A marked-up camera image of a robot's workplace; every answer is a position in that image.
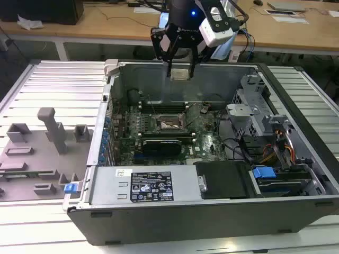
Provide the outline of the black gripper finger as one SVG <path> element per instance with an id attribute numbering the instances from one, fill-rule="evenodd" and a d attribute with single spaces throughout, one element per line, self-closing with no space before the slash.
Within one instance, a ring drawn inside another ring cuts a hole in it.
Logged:
<path id="1" fill-rule="evenodd" d="M 190 78 L 194 76 L 196 65 L 199 65 L 202 62 L 209 61 L 211 58 L 211 55 L 212 55 L 212 48 L 208 47 L 204 40 L 202 40 L 199 44 L 194 45 L 191 48 L 191 58 L 190 58 L 190 67 L 189 67 Z"/>
<path id="2" fill-rule="evenodd" d="M 172 60 L 174 58 L 172 28 L 172 24 L 167 24 L 164 28 L 154 27 L 150 31 L 150 38 L 156 58 L 167 64 L 167 77 L 171 75 Z"/>

